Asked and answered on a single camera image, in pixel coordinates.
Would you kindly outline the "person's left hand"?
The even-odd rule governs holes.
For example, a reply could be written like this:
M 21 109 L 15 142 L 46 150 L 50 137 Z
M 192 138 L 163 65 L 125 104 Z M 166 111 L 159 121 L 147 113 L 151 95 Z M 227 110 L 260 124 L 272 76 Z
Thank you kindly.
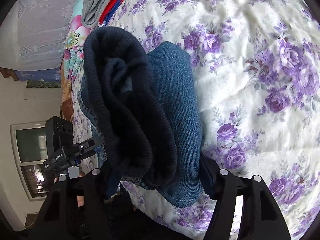
M 52 194 L 51 202 L 53 205 L 60 207 L 61 205 L 66 204 L 66 208 L 75 211 L 77 208 L 84 205 L 84 186 L 80 183 L 80 178 L 84 177 L 85 173 L 80 171 L 78 176 L 74 178 L 76 180 L 73 183 L 71 190 L 69 188 L 63 189 L 61 192 L 57 189 Z

